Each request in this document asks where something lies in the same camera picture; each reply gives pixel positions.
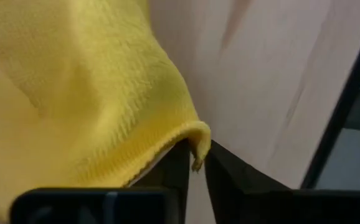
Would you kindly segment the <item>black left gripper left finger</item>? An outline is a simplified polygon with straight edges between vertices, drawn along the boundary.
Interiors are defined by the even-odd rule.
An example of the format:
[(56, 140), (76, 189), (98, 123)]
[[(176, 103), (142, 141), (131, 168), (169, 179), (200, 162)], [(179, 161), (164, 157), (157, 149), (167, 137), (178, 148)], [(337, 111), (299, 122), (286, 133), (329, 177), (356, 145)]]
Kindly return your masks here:
[(176, 143), (130, 187), (27, 191), (13, 201), (10, 224), (185, 224), (190, 148)]

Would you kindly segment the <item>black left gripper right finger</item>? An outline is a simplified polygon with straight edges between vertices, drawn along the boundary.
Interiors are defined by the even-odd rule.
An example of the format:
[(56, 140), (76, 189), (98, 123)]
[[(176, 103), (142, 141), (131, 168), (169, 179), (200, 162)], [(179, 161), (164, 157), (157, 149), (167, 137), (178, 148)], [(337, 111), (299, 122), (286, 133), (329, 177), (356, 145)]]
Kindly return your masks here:
[(360, 191), (288, 188), (216, 142), (204, 167), (217, 224), (360, 224)]

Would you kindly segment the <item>yellow microfiber towel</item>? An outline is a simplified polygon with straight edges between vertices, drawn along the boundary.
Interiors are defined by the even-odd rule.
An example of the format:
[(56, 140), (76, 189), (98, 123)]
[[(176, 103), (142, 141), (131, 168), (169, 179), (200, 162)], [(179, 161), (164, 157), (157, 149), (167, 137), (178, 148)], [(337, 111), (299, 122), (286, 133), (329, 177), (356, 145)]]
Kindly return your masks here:
[(0, 0), (0, 222), (39, 187), (126, 187), (211, 131), (151, 28), (148, 0)]

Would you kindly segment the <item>black table edge rail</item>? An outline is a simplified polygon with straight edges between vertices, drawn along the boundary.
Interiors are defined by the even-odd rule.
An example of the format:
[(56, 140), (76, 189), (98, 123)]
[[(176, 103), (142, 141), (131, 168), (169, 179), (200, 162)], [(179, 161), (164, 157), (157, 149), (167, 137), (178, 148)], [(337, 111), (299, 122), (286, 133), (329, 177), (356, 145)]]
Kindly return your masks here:
[(312, 189), (316, 187), (319, 177), (324, 170), (330, 154), (334, 148), (336, 140), (341, 132), (341, 128), (346, 124), (352, 105), (356, 101), (360, 90), (360, 51), (352, 66), (350, 75), (341, 92), (334, 111), (330, 116), (329, 123), (321, 138), (320, 144), (308, 167), (305, 178), (300, 187), (302, 189)]

